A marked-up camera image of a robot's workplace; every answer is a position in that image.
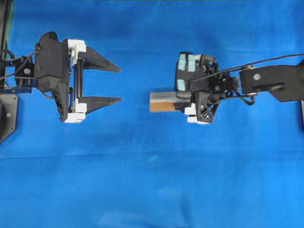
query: black cable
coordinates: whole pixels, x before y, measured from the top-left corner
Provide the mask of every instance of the black cable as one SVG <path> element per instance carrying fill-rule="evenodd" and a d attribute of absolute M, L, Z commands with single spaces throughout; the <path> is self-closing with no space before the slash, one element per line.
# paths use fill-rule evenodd
<path fill-rule="evenodd" d="M 9 74 L 9 75 L 5 75 L 5 76 L 3 76 L 3 77 L 0 77 L 0 81 L 3 80 L 3 79 L 5 79 L 5 78 L 7 78 L 7 77 L 13 76 L 13 75 L 15 75 L 16 73 L 18 73 L 20 70 L 22 70 L 23 67 L 27 64 L 29 58 L 30 58 L 32 55 L 34 55 L 34 54 L 36 54 L 36 53 L 38 53 L 38 52 L 39 52 L 39 51 L 33 51 L 32 53 L 30 53 L 29 56 L 24 60 L 24 62 L 19 66 L 19 68 L 18 68 L 15 72 L 13 72 L 13 73 L 11 73 L 11 74 Z"/>
<path fill-rule="evenodd" d="M 49 96 L 49 95 L 47 95 L 47 94 L 43 93 L 42 91 L 41 91 L 41 93 L 42 93 L 42 94 L 43 94 L 43 96 L 45 96 L 47 99 L 50 99 L 50 100 L 54 99 L 54 97 L 53 97 L 53 96 Z"/>
<path fill-rule="evenodd" d="M 291 55 L 286 55 L 286 56 L 279 56 L 279 57 L 275 57 L 275 58 L 264 59 L 264 60 L 260 60 L 260 61 L 257 61 L 257 62 L 252 62 L 252 63 L 236 66 L 236 67 L 233 67 L 233 68 L 228 68 L 228 69 L 220 70 L 220 71 L 218 71 L 218 72 L 216 72 L 216 73 L 214 73 L 212 75 L 199 77 L 199 78 L 196 78 L 196 79 L 193 79 L 193 80 L 189 80 L 187 82 L 196 82 L 196 81 L 199 81 L 201 79 L 205 79 L 205 78 L 209 78 L 209 77 L 214 77 L 214 76 L 219 75 L 219 74 L 224 73 L 224 72 L 231 72 L 231 71 L 241 70 L 242 68 L 245 68 L 247 66 L 251 66 L 251 65 L 255 65 L 255 64 L 260 64 L 260 63 L 264 63 L 264 62 L 269 62 L 269 61 L 274 61 L 274 60 L 278 60 L 278 59 L 282 59 L 282 58 L 298 57 L 298 56 L 304 56 L 304 54 L 291 54 Z"/>
<path fill-rule="evenodd" d="M 16 61 L 16 60 L 19 60 L 21 59 L 21 57 L 19 58 L 0 58 L 0 61 L 2 62 L 12 62 L 12 61 Z"/>
<path fill-rule="evenodd" d="M 14 53 L 13 53 L 12 51 L 10 51 L 10 50 L 4 49 L 4 50 L 0 51 L 0 56 L 1 56 L 3 53 L 8 53 L 9 56 L 10 56 L 10 58 L 15 58 Z"/>
<path fill-rule="evenodd" d="M 237 94 L 237 97 L 239 97 L 245 104 L 247 104 L 247 105 L 253 105 L 255 102 L 256 102 L 256 100 L 255 100 L 255 96 L 250 96 L 250 98 L 251 98 L 251 101 L 248 101 L 248 100 L 246 100 L 244 97 L 245 97 L 245 95 L 241 95 L 241 94 L 239 94 L 237 91 L 234 91 L 236 94 Z"/>

